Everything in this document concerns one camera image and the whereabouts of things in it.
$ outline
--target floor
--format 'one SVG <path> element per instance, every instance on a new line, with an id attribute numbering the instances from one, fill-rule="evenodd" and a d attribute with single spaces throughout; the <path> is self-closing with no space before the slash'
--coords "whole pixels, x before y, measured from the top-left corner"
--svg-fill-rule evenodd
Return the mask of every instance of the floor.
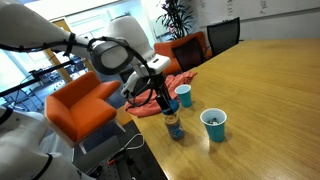
<path id="1" fill-rule="evenodd" d="M 103 82 L 112 81 L 112 80 L 119 80 L 120 82 L 122 82 L 119 75 L 105 76 L 105 75 L 99 74 L 99 76 Z M 64 85 L 65 85 L 64 83 L 60 84 L 57 87 L 57 89 L 63 87 Z M 47 95 L 56 91 L 54 87 L 55 87 L 55 84 L 48 84 L 35 89 L 35 93 L 40 98 L 41 101 L 39 101 L 35 97 L 32 97 L 33 98 L 32 100 L 35 102 L 36 107 L 39 110 L 32 103 L 26 102 L 30 111 L 37 111 L 37 112 L 43 113 L 44 105 L 42 104 L 42 102 L 45 102 L 45 97 Z M 120 95 L 120 91 L 117 91 L 107 100 L 107 102 L 110 105 L 112 105 L 114 108 L 118 109 L 124 105 L 126 100 Z M 84 142 L 84 146 L 86 150 L 90 151 L 90 149 L 93 149 L 94 147 L 96 147 L 97 145 L 99 145 L 100 143 L 104 142 L 105 140 L 107 140 L 108 138 L 114 135 L 118 137 L 120 145 L 124 146 L 135 134 L 139 133 L 139 130 L 137 129 L 133 121 L 130 121 L 123 127 L 126 129 L 126 132 L 121 131 L 113 123 L 106 124 L 99 130 L 94 132 Z M 52 142 L 54 141 L 59 141 L 59 143 L 58 145 L 55 145 L 55 147 L 51 147 L 53 144 Z M 61 139 L 57 137 L 56 134 L 50 129 L 47 132 L 46 138 L 41 143 L 40 148 L 45 152 L 52 152 L 52 150 L 61 152 L 65 156 L 70 156 L 70 157 L 67 157 L 67 159 L 70 159 L 70 160 L 72 160 L 71 155 L 73 155 L 74 160 L 76 160 L 77 158 L 83 155 L 80 148 L 76 147 L 74 150 L 72 150 L 71 148 L 66 146 L 63 142 L 61 142 Z M 159 179 L 159 180 L 167 179 L 162 169 L 158 165 L 157 161 L 155 160 L 154 156 L 152 155 L 147 144 L 145 144 L 143 147 L 137 150 L 131 150 L 128 153 L 130 156 L 132 156 L 135 159 L 136 165 L 139 169 L 140 173 L 135 176 L 135 177 L 139 177 L 137 179 L 151 179 L 151 178 Z"/>

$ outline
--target desk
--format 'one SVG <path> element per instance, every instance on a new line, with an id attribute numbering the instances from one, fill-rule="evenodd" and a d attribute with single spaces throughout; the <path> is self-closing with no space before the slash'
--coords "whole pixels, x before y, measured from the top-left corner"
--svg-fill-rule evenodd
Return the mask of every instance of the desk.
<path id="1" fill-rule="evenodd" d="M 244 41 L 193 71 L 183 139 L 162 114 L 133 117 L 168 179 L 320 177 L 320 39 Z M 210 107 L 227 113 L 222 143 L 199 120 Z"/>

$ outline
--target blue and white cup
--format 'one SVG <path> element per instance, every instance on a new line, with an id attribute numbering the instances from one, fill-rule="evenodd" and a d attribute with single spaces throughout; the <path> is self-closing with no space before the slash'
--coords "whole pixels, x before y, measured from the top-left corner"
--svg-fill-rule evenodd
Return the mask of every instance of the blue and white cup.
<path id="1" fill-rule="evenodd" d="M 191 100 L 191 86 L 188 84 L 182 84 L 175 89 L 175 93 L 178 95 L 181 105 L 183 107 L 190 107 L 192 105 Z"/>
<path id="2" fill-rule="evenodd" d="M 210 108 L 201 113 L 200 119 L 207 129 L 209 138 L 214 142 L 222 142 L 227 114 L 221 109 Z"/>

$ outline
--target orange armchair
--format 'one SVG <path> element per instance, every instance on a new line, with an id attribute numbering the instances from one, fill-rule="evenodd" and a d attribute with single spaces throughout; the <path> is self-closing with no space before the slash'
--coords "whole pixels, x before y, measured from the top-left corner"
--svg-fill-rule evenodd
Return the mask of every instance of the orange armchair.
<path id="1" fill-rule="evenodd" d="M 119 81 L 101 83 L 94 72 L 87 72 L 47 96 L 45 116 L 50 127 L 70 147 L 79 144 L 86 153 L 83 140 L 117 115 L 105 100 L 119 87 Z"/>
<path id="2" fill-rule="evenodd" d="M 160 54 L 163 56 L 168 56 L 171 59 L 171 64 L 163 71 L 164 74 L 175 74 L 178 72 L 181 72 L 181 67 L 175 57 L 175 55 L 172 52 L 172 48 L 176 48 L 182 44 L 185 44 L 192 38 L 197 38 L 199 40 L 199 43 L 202 47 L 202 50 L 206 56 L 206 59 L 210 59 L 212 57 L 211 49 L 208 49 L 208 46 L 206 45 L 206 40 L 204 33 L 202 31 L 189 34 L 188 36 L 182 37 L 180 39 L 170 41 L 170 42 L 159 42 L 154 44 L 154 50 L 156 54 Z"/>

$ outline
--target potted plant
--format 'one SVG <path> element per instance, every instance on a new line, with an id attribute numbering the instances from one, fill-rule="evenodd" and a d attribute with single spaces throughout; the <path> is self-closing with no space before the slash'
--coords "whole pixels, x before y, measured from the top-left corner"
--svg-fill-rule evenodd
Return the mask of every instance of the potted plant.
<path id="1" fill-rule="evenodd" d="M 183 0 L 160 0 L 159 5 L 166 13 L 159 16 L 157 21 L 161 20 L 161 24 L 170 30 L 170 40 L 190 34 L 193 20 L 190 6 L 186 7 Z"/>

